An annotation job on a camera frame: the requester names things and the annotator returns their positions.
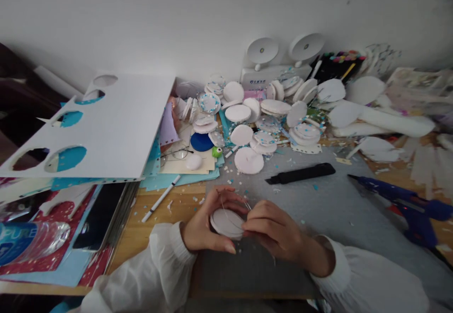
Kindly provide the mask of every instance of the person's left hand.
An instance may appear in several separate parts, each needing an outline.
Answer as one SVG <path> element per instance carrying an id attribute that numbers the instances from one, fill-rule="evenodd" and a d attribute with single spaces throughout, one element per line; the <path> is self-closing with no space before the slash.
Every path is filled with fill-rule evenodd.
<path id="1" fill-rule="evenodd" d="M 237 202 L 244 200 L 235 193 L 233 187 L 215 186 L 206 196 L 204 204 L 189 223 L 181 228 L 184 244 L 190 251 L 212 249 L 236 254 L 230 238 L 213 233 L 209 229 L 209 216 L 219 208 L 230 209 L 238 214 L 247 214 L 248 210 Z"/>

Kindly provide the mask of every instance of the purple paper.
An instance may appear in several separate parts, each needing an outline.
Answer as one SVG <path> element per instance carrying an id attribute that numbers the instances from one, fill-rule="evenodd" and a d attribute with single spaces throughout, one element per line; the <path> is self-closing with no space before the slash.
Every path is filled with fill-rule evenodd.
<path id="1" fill-rule="evenodd" d="M 171 102 L 169 102 L 165 106 L 164 115 L 160 122 L 160 145 L 164 146 L 179 140 L 180 138 L 173 123 L 173 116 L 171 115 Z"/>

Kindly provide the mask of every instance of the white wall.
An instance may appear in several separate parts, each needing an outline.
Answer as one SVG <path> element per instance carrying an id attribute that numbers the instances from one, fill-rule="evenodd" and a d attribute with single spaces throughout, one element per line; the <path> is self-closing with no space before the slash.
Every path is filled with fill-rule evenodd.
<path id="1" fill-rule="evenodd" d="M 0 0 L 0 42 L 84 91 L 92 69 L 238 79 L 247 45 L 321 32 L 325 49 L 388 42 L 398 65 L 453 64 L 453 0 Z"/>

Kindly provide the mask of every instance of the white shirt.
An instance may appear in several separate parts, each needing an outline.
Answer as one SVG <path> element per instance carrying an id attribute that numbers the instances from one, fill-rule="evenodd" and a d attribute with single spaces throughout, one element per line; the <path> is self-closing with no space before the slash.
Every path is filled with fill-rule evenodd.
<path id="1" fill-rule="evenodd" d="M 110 276 L 100 276 L 74 312 L 174 312 L 183 306 L 196 255 L 185 247 L 179 225 L 156 225 L 148 248 Z M 333 312 L 449 312 L 430 305 L 421 281 L 402 267 L 327 239 L 335 252 L 334 271 L 312 278 Z"/>

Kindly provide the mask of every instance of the wooden desk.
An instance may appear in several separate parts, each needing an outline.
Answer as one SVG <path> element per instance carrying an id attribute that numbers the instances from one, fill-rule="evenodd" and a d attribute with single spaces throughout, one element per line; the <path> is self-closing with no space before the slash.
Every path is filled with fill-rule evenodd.
<path id="1" fill-rule="evenodd" d="M 427 135 L 422 138 L 423 144 L 433 143 L 435 135 Z M 332 144 L 331 141 L 321 142 L 326 145 Z M 389 164 L 376 164 L 367 161 L 368 166 L 372 171 L 382 168 L 389 168 L 389 172 L 380 173 L 376 178 L 406 189 L 411 189 L 418 192 L 421 197 L 425 196 L 425 187 L 416 185 L 410 180 L 411 171 L 406 168 L 406 164 L 402 161 Z M 161 222 L 175 223 L 178 221 L 188 221 L 195 214 L 195 209 L 199 207 L 199 201 L 205 196 L 206 186 L 204 182 L 191 185 L 177 186 L 163 200 L 162 204 L 156 209 L 151 218 L 142 223 L 141 220 L 149 211 L 151 206 L 158 200 L 165 189 L 146 192 L 145 189 L 140 189 L 137 194 L 137 201 L 131 210 L 127 224 L 123 230 L 123 234 L 119 240 L 118 246 L 114 251 L 114 255 L 107 270 L 107 274 L 112 273 L 124 261 L 138 254 L 148 246 L 148 237 L 155 224 Z M 451 203 L 450 199 L 446 199 L 442 194 L 436 194 L 436 197 L 446 203 Z M 167 205 L 173 201 L 171 206 L 171 214 L 167 209 Z M 453 249 L 453 225 L 449 222 L 438 222 L 432 220 L 434 229 L 440 244 L 447 244 Z M 444 253 L 445 257 L 453 264 L 453 252 Z M 90 288 L 75 287 L 68 288 L 62 286 L 28 284 L 28 283 L 11 283 L 0 281 L 0 293 L 20 293 L 20 294 L 52 294 L 52 295 L 85 295 Z M 198 296 L 196 291 L 191 291 L 192 295 Z M 248 295 L 240 295 L 234 293 L 222 293 L 226 297 L 250 297 Z"/>

